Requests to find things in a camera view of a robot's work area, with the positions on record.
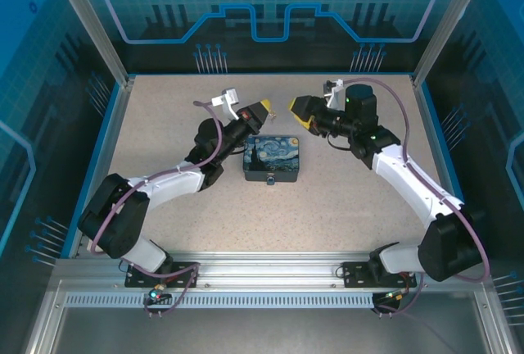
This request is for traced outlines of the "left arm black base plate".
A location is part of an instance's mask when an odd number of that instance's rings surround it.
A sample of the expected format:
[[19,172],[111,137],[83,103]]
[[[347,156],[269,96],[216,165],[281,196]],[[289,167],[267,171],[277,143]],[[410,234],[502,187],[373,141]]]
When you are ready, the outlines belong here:
[[[193,265],[193,262],[174,262],[170,271],[162,271],[162,274],[179,272]],[[172,278],[167,278],[165,285],[167,288],[184,288],[191,278],[191,271],[186,271]],[[126,271],[124,286],[126,288],[153,288],[160,284],[162,279],[146,275],[136,268],[129,266]]]

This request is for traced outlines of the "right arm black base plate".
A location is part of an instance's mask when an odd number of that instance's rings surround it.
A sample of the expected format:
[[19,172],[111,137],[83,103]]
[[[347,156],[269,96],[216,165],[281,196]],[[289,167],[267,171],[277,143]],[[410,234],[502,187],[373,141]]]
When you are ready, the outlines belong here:
[[416,277],[409,274],[392,274],[378,263],[344,262],[342,265],[346,288],[416,288]]

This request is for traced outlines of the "aluminium frame post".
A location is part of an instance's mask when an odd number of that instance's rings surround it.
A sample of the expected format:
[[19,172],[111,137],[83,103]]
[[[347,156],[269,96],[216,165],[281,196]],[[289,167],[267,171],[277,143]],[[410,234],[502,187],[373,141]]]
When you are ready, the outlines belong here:
[[413,86],[420,89],[448,42],[471,0],[451,0],[413,73]]
[[131,89],[129,74],[89,0],[68,0],[111,75],[120,87]]

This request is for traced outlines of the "aluminium side rail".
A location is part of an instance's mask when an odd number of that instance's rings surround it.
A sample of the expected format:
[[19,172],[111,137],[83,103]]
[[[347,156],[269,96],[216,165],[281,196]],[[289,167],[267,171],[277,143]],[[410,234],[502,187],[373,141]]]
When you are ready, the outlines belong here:
[[[131,89],[124,89],[120,87],[120,97],[118,98],[115,104],[113,115],[110,121],[110,127],[108,128],[106,139],[102,146],[102,153],[97,163],[97,168],[96,168],[95,175],[93,178],[93,184],[90,186],[90,189],[88,191],[88,200],[85,202],[84,207],[87,206],[89,200],[91,199],[91,196],[96,192],[97,187],[106,177],[110,169],[112,157],[115,151],[115,146],[118,141],[120,129],[121,129],[121,126],[124,120],[124,115],[125,115],[125,112],[128,106],[129,97],[133,90],[134,80],[135,80],[134,76],[132,76],[129,79],[129,85],[131,86]],[[76,257],[76,253],[79,249],[80,238],[81,238],[81,233],[79,232],[77,228],[77,233],[74,239],[75,253],[72,252],[70,258]]]
[[462,190],[433,103],[426,96],[424,88],[415,88],[414,93],[439,178],[437,205],[448,208],[447,212],[437,213],[429,224],[428,231],[418,246],[418,255],[422,262],[428,261],[432,265],[457,266],[462,261],[475,258],[475,243],[455,212],[460,212],[466,220],[471,218],[467,214]]

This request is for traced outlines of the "metal lower tray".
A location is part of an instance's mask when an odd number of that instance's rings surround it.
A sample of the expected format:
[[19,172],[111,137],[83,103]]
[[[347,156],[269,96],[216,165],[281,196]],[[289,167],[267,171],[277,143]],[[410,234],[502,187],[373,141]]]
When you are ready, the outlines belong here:
[[149,317],[74,293],[43,302],[19,354],[519,354],[490,293],[424,293],[406,312],[180,307]]

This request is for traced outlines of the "starry night print tin box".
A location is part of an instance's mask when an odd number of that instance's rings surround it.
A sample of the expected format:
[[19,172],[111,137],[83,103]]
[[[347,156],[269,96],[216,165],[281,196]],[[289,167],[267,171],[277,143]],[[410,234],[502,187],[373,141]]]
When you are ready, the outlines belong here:
[[300,171],[299,139],[284,135],[248,137],[242,169],[246,181],[266,183],[267,174],[274,173],[276,183],[295,183]]

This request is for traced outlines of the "blue table edge strip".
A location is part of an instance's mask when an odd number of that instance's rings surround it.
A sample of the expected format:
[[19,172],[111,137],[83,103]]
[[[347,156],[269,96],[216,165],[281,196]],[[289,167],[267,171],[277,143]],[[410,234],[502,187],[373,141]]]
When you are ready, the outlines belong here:
[[90,186],[93,184],[93,178],[97,168],[100,155],[102,153],[102,146],[106,139],[108,128],[110,127],[111,117],[115,108],[115,104],[120,97],[120,85],[115,83],[110,95],[110,100],[106,112],[103,116],[101,128],[99,129],[97,140],[94,145],[93,153],[91,155],[86,175],[84,177],[82,188],[80,189],[79,197],[74,209],[74,213],[69,225],[67,235],[65,237],[64,245],[61,249],[61,259],[70,258],[71,253],[75,253],[74,250],[74,239],[77,233],[79,218],[84,210],[85,202],[88,200],[88,191]]
[[459,183],[459,178],[445,141],[440,119],[426,82],[423,82],[420,86],[419,100],[419,109],[423,113],[422,121],[425,125],[431,153],[436,164],[441,185],[455,197],[464,201],[463,190]]

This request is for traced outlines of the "long aluminium mounting rail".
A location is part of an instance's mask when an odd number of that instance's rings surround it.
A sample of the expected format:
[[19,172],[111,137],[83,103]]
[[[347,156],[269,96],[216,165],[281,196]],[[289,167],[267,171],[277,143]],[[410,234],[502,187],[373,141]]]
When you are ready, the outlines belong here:
[[[341,265],[366,264],[366,252],[175,252],[176,261],[200,264],[198,292],[342,292]],[[52,289],[108,291],[124,289],[119,262],[80,257],[56,262]]]

